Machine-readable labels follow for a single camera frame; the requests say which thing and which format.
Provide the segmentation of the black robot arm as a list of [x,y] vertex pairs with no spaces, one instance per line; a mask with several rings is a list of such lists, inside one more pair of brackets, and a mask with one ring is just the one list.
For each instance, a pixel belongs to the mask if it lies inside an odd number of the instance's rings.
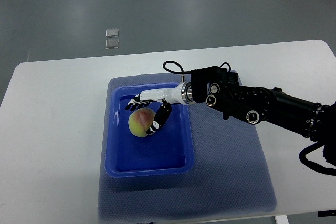
[[191,70],[192,98],[197,103],[222,112],[223,119],[234,117],[249,124],[267,121],[313,141],[299,154],[300,161],[313,171],[335,175],[307,159],[323,148],[323,157],[335,165],[335,105],[322,105],[285,94],[281,88],[242,86],[238,74],[212,66]]

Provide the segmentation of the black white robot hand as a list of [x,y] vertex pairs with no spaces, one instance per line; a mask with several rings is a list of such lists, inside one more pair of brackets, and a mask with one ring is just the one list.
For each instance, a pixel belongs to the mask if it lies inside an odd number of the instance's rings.
[[182,82],[175,88],[144,90],[133,97],[125,109],[134,112],[140,108],[149,108],[155,112],[152,125],[147,130],[147,136],[149,136],[164,126],[172,112],[172,105],[175,104],[195,104],[189,82]]

